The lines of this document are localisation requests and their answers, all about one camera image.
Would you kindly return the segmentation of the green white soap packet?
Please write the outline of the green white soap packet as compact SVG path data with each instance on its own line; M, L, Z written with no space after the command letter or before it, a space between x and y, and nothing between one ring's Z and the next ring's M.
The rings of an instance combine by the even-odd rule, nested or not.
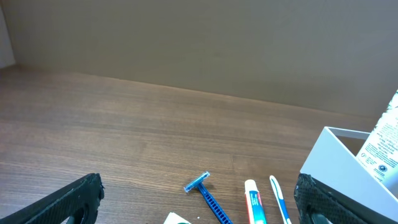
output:
M191 224L191 223L186 219L182 218L181 216L177 215L176 213L170 212L167 215L164 224Z

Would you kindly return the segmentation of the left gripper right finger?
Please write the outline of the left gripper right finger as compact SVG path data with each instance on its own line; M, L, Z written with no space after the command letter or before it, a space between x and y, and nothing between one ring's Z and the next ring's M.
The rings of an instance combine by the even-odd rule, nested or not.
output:
M308 174L299 174L294 199L301 224L388 223L380 213L348 198Z

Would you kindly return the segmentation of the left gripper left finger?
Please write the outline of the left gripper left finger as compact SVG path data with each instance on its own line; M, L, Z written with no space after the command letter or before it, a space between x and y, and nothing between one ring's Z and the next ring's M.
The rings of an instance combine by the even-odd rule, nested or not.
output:
M90 173L35 203L1 218L1 224L94 224L104 187L99 173Z

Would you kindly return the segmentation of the white green-leaf lotion tube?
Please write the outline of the white green-leaf lotion tube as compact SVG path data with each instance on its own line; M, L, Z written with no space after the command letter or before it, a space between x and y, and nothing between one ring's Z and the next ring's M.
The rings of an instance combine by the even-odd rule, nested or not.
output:
M356 159L397 196L397 94L389 102Z

